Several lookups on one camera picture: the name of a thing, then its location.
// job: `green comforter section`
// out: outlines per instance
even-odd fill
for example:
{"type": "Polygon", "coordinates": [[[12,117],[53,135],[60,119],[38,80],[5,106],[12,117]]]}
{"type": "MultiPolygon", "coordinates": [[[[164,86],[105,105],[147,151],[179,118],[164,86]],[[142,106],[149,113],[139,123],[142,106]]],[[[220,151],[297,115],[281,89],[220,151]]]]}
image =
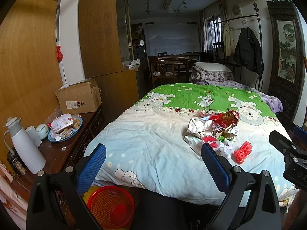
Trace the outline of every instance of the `green comforter section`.
{"type": "Polygon", "coordinates": [[[171,102],[163,104],[164,107],[194,110],[213,109],[214,111],[225,112],[227,108],[236,110],[242,106],[248,107],[252,105],[261,111],[262,116],[276,117],[268,105],[262,101],[260,96],[249,90],[213,85],[178,83],[162,85],[153,89],[151,92],[175,95],[174,97],[169,96],[171,102]]]}

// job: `landscape painting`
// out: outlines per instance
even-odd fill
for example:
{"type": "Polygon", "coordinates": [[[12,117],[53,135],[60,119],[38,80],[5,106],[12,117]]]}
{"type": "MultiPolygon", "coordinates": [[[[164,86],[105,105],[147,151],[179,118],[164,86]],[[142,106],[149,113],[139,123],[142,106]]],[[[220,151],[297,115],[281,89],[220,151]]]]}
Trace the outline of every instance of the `landscape painting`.
{"type": "Polygon", "coordinates": [[[296,39],[292,21],[277,21],[279,35],[278,76],[294,83],[296,72],[296,39]]]}

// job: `plastic lid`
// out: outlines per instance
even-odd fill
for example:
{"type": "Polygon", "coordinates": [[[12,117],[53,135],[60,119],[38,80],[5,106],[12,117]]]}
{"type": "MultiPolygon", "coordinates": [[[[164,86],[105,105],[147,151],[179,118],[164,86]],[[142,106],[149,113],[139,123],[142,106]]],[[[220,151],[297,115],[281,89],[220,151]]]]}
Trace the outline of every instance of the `plastic lid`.
{"type": "Polygon", "coordinates": [[[7,123],[5,124],[6,125],[6,127],[8,127],[9,125],[11,125],[15,120],[17,119],[17,117],[9,117],[8,119],[7,119],[7,123]]]}
{"type": "Polygon", "coordinates": [[[40,131],[42,128],[44,128],[45,127],[45,124],[44,123],[42,123],[42,124],[40,124],[39,126],[37,126],[36,127],[36,132],[38,132],[38,131],[40,131]]]}

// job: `metal clothes stand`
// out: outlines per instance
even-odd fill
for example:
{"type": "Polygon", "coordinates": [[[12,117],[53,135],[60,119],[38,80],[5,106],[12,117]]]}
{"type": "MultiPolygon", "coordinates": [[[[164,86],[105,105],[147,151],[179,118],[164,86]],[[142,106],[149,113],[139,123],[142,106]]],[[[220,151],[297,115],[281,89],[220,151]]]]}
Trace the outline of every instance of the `metal clothes stand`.
{"type": "MultiPolygon", "coordinates": [[[[237,19],[242,19],[242,18],[247,18],[247,17],[253,17],[253,16],[256,16],[257,17],[257,21],[258,21],[258,25],[259,25],[259,33],[260,33],[260,58],[261,58],[261,64],[263,65],[263,57],[262,57],[262,32],[261,32],[261,23],[260,23],[260,17],[259,17],[259,8],[257,7],[257,4],[254,2],[253,3],[254,5],[254,10],[256,11],[256,14],[254,15],[249,15],[249,16],[240,16],[240,17],[237,17],[237,18],[232,18],[232,19],[228,19],[228,20],[224,20],[224,21],[220,21],[220,22],[215,22],[215,16],[213,15],[212,16],[212,20],[213,20],[213,28],[214,28],[214,38],[216,40],[216,24],[219,24],[219,23],[223,23],[223,22],[229,22],[229,21],[232,21],[232,20],[237,20],[237,19]]],[[[223,47],[223,53],[224,53],[224,62],[222,62],[223,64],[226,64],[226,65],[229,65],[231,63],[228,63],[228,58],[227,58],[227,61],[225,59],[225,48],[224,48],[224,42],[215,42],[213,43],[214,45],[214,49],[215,49],[215,59],[216,60],[219,60],[219,53],[218,53],[218,49],[217,49],[217,46],[222,46],[223,47]]],[[[259,74],[259,77],[257,78],[256,80],[256,83],[255,83],[255,88],[256,88],[256,85],[258,83],[258,91],[261,91],[262,90],[262,86],[263,86],[263,79],[262,79],[262,74],[259,74]]]]}

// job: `red plastic basket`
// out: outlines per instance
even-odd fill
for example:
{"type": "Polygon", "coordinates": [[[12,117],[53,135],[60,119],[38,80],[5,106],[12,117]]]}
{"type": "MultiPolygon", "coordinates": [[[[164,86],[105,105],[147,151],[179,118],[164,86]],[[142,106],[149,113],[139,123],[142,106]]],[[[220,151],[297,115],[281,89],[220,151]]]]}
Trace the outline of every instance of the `red plastic basket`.
{"type": "Polygon", "coordinates": [[[90,196],[87,207],[103,228],[115,229],[130,221],[134,212],[134,201],[126,190],[105,186],[90,196]]]}

